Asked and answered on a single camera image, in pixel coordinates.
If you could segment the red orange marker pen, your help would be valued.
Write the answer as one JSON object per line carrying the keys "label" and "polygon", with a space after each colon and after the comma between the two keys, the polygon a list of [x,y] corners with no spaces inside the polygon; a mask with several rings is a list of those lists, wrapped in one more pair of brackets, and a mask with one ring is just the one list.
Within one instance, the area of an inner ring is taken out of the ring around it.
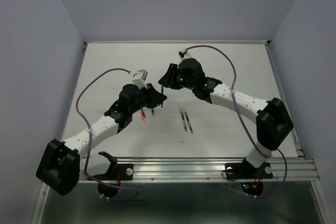
{"label": "red orange marker pen", "polygon": [[141,113],[142,121],[145,123],[146,115],[145,115],[145,113],[144,113],[144,110],[141,109],[141,110],[140,110],[140,113]]}

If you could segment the purple marker pen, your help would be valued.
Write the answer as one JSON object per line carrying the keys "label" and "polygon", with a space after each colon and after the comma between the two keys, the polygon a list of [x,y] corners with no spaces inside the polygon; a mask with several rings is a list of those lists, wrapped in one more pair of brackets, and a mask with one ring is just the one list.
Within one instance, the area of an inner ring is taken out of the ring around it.
{"label": "purple marker pen", "polygon": [[183,112],[183,108],[179,107],[179,111],[180,111],[180,114],[181,114],[181,118],[182,118],[182,122],[183,122],[183,126],[184,126],[184,131],[187,132],[187,125],[186,125],[186,120],[185,120],[185,115],[184,115],[184,112]]}

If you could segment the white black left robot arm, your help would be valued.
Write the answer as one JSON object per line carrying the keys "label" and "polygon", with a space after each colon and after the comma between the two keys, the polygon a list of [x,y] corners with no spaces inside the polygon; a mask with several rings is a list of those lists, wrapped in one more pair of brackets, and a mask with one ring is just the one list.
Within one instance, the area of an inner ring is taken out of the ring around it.
{"label": "white black left robot arm", "polygon": [[166,99],[152,84],[133,79],[132,84],[123,86],[118,99],[96,123],[88,123],[85,130],[70,138],[47,144],[36,177],[59,195],[68,194],[78,181],[89,176],[87,170],[80,170],[80,162],[90,157],[93,148],[124,130],[142,108],[156,108]]}

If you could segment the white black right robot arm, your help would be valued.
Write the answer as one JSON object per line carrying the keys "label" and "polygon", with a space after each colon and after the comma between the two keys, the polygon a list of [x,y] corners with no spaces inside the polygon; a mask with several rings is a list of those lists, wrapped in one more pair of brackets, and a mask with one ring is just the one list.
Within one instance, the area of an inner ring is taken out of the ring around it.
{"label": "white black right robot arm", "polygon": [[187,88],[198,99],[237,112],[240,118],[244,116],[256,124],[255,147],[241,165],[243,174],[248,177],[260,172],[261,165],[293,129],[293,122],[280,99],[267,101],[235,91],[220,80],[207,77],[196,59],[170,64],[159,84],[174,90]]}

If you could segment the green marker pen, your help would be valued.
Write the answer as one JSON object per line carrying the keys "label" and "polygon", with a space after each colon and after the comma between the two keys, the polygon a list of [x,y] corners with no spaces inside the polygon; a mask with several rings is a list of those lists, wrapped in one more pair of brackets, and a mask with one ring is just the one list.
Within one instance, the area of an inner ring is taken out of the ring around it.
{"label": "green marker pen", "polygon": [[189,130],[190,130],[191,133],[193,133],[194,131],[193,131],[193,128],[192,128],[192,125],[191,125],[191,122],[190,122],[190,118],[189,118],[187,110],[185,108],[184,108],[184,114],[185,114],[185,117],[186,117],[186,120],[187,120]]}

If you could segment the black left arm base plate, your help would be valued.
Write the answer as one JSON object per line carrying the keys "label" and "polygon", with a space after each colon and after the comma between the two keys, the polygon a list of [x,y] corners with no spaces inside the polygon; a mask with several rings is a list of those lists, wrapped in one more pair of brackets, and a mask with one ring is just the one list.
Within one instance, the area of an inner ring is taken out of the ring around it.
{"label": "black left arm base plate", "polygon": [[134,187],[122,186],[122,181],[133,179],[133,164],[119,164],[118,159],[102,151],[98,161],[92,162],[91,154],[86,155],[82,179],[97,183],[97,192],[106,201],[125,201],[135,198],[139,191]]}

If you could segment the aluminium table edge rail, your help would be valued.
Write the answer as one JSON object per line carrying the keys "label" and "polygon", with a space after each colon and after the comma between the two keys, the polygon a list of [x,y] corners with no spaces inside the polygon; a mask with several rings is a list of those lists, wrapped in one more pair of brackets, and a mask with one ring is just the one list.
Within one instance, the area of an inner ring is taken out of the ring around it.
{"label": "aluminium table edge rail", "polygon": [[275,66],[274,59],[272,57],[270,41],[266,41],[265,49],[266,49],[266,53],[267,53],[267,56],[268,56],[268,59],[269,59],[269,62],[270,62],[271,68],[272,68],[272,72],[273,72],[275,80],[276,80],[276,83],[278,85],[280,85],[280,79],[279,79],[279,76],[278,76],[278,72],[277,72],[277,69],[276,69],[276,66]]}

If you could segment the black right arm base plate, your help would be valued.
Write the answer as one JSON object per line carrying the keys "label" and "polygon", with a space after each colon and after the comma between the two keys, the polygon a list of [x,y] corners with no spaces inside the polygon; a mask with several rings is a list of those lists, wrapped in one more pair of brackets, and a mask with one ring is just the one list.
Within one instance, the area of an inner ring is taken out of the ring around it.
{"label": "black right arm base plate", "polygon": [[243,160],[241,163],[226,163],[222,175],[230,182],[242,180],[240,186],[244,193],[261,196],[264,190],[263,179],[272,179],[272,168],[269,162],[264,162],[259,168]]}

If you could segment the aluminium front frame rails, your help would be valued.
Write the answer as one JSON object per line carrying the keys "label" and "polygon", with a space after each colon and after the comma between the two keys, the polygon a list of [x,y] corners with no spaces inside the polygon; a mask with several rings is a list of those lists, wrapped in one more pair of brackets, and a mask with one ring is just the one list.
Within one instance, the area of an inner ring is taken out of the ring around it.
{"label": "aluminium front frame rails", "polygon": [[[131,183],[216,183],[228,182],[222,175],[227,163],[237,158],[118,158],[119,164],[133,165]],[[319,181],[313,160],[287,158],[287,182]]]}

